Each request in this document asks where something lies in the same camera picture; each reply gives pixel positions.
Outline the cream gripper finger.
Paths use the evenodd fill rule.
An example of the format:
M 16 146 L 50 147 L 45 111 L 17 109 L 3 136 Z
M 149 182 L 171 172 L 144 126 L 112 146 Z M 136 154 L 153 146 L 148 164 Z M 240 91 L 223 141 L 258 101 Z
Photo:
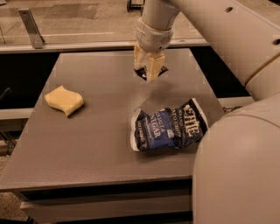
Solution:
M 162 53 L 149 53 L 146 64 L 146 77 L 148 82 L 153 82 L 160 74 L 165 62 L 165 56 Z
M 150 52 L 144 51 L 141 46 L 136 42 L 134 44 L 134 69 L 151 69 Z

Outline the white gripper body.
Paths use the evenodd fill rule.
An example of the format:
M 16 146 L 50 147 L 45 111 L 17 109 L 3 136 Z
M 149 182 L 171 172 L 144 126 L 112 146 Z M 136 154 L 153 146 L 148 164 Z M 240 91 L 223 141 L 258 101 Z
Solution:
M 173 29 L 160 31 L 148 26 L 142 18 L 137 21 L 136 41 L 147 53 L 158 53 L 166 49 L 172 39 Z

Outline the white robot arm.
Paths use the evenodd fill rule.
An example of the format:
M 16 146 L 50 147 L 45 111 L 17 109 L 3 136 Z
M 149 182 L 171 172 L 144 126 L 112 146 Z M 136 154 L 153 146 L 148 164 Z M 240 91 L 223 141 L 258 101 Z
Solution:
M 197 149 L 193 224 L 280 224 L 280 27 L 237 0 L 146 0 L 136 39 L 164 50 L 183 13 L 253 103 L 224 115 Z

